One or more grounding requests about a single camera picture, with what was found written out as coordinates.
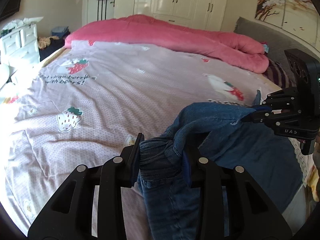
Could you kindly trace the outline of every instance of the headboard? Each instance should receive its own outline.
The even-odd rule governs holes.
[[[287,58],[284,54],[285,49],[300,49],[320,61],[319,57],[298,41],[277,30],[242,17],[238,19],[234,32],[249,36],[259,42],[267,42],[270,46],[268,57],[273,61],[281,63],[289,78],[294,82],[294,75],[290,70]]]

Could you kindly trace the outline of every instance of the blue jeans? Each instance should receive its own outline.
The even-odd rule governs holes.
[[[154,240],[195,238],[200,191],[188,188],[181,173],[190,134],[208,132],[200,153],[222,167],[243,166],[279,211],[285,210],[302,184],[302,173],[287,138],[275,136],[264,124],[241,122],[254,111],[194,103],[160,137],[140,144],[138,186]]]

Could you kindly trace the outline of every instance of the metal pin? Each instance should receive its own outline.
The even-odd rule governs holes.
[[[244,172],[244,168],[242,166],[236,166],[236,171],[242,173]]]
[[[114,163],[120,163],[120,162],[122,162],[122,160],[123,160],[123,159],[118,156],[118,157],[115,157],[115,158],[113,159],[113,162],[114,162]]]
[[[85,169],[86,169],[86,168],[85,168],[84,165],[80,165],[80,166],[77,167],[77,171],[78,171],[78,172],[83,172],[83,171],[85,171]]]
[[[202,164],[206,164],[206,163],[208,163],[208,159],[204,158],[204,157],[201,157],[201,158],[199,158],[199,162],[202,163]]]

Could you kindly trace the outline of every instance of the pink blanket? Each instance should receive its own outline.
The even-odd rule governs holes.
[[[66,38],[74,40],[155,44],[175,51],[202,54],[255,73],[269,65],[259,42],[236,33],[209,32],[172,25],[145,15],[87,24]]]

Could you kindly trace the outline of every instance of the bed sheet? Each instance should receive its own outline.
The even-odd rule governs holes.
[[[26,95],[8,105],[16,122],[8,125],[11,149],[4,157],[0,201],[25,234],[77,165],[102,165],[139,132],[160,135],[193,102],[247,106],[257,89],[263,98],[279,90],[258,74],[198,54],[150,44],[73,43],[40,70]],[[79,122],[74,125],[68,115]],[[298,161],[308,172],[312,160]],[[122,193],[128,239],[150,239],[140,193]],[[96,211],[95,201],[93,234]]]

